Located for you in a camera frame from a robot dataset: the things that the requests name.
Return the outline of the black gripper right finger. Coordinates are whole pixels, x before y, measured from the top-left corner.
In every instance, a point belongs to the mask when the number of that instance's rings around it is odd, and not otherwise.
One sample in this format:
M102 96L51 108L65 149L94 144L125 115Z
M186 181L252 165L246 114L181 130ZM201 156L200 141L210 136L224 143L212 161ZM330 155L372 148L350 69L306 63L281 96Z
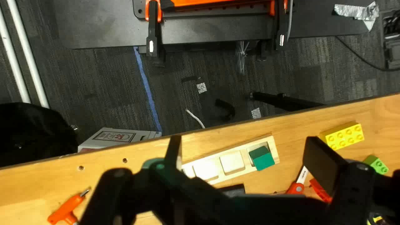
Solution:
M332 198L321 223L365 225L372 201L374 171L361 163L347 163L316 136L306 139L302 163Z

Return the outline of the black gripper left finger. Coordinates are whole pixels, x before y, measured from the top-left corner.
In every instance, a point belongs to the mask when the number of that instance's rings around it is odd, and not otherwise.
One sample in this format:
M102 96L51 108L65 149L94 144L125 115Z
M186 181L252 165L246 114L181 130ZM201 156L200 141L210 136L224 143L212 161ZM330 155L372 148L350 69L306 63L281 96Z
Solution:
M132 225L136 215L127 194L131 176L132 173L124 168L105 171L79 225Z

